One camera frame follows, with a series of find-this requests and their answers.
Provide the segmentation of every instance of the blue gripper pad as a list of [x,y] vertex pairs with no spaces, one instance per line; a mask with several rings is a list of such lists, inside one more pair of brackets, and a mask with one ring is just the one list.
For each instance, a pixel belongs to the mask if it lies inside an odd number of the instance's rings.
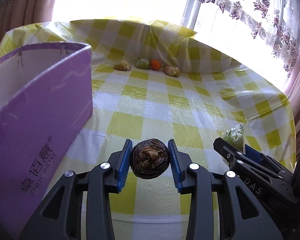
[[170,166],[172,170],[172,176],[174,180],[174,185],[178,192],[180,193],[182,191],[182,183],[181,183],[181,171],[179,167],[179,163],[176,157],[176,152],[174,149],[174,143],[169,140],[168,141],[168,151],[170,153]]
[[117,189],[119,192],[124,188],[124,185],[126,184],[127,175],[129,171],[129,165],[130,165],[130,153],[132,152],[132,141],[129,140],[127,147],[123,147],[123,158],[121,161],[121,165],[118,170],[118,184]]
[[261,154],[255,149],[251,148],[249,145],[245,145],[245,151],[245,156],[250,160],[259,164],[262,162]]

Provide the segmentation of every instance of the plastic bag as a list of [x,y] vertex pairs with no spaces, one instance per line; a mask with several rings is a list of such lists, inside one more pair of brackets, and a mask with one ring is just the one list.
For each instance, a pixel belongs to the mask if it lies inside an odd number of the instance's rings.
[[120,60],[114,64],[113,68],[121,71],[129,71],[131,69],[131,65],[125,60]]
[[231,130],[227,130],[223,133],[222,138],[227,143],[245,154],[244,129],[241,123],[236,125],[234,128],[231,128]]
[[173,67],[171,65],[166,65],[165,68],[163,69],[163,71],[171,76],[171,77],[178,77],[180,76],[180,71],[177,67]]
[[140,59],[137,60],[135,66],[137,68],[150,69],[150,62],[146,58],[140,58]]

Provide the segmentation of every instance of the brown root vegetable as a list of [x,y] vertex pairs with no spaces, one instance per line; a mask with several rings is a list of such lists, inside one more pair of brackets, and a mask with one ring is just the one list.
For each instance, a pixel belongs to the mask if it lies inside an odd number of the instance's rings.
[[180,70],[177,67],[173,67],[171,65],[166,65],[163,71],[171,77],[180,76]]
[[154,179],[169,167],[170,157],[165,144],[149,139],[135,145],[130,154],[130,167],[142,179]]
[[113,68],[121,71],[129,71],[131,69],[131,65],[125,60],[120,60],[114,64]]

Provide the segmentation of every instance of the yellow checkered tablecloth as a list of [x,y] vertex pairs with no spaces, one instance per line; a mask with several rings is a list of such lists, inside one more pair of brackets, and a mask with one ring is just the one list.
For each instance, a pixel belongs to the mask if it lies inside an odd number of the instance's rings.
[[[92,46],[94,113],[49,188],[66,170],[85,172],[108,160],[126,138],[133,145],[149,138],[164,143],[174,138],[194,162],[223,174],[228,167],[212,144],[240,122],[247,144],[292,170],[296,141],[287,98],[236,60],[192,39],[194,35],[162,21],[118,20],[50,22],[7,32],[0,57],[19,46],[47,41]],[[175,78],[134,66],[129,72],[112,68],[116,60],[124,58],[134,65],[140,57],[178,66],[183,73]],[[190,197],[177,193],[170,168],[152,180],[129,172],[125,188],[111,195],[110,202],[116,239],[185,239]],[[217,220],[216,202],[214,206]]]

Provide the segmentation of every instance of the orange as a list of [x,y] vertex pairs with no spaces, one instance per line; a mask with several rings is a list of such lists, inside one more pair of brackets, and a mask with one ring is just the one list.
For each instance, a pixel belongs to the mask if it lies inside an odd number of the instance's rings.
[[161,68],[161,63],[158,60],[153,59],[150,61],[150,66],[154,70],[159,70]]

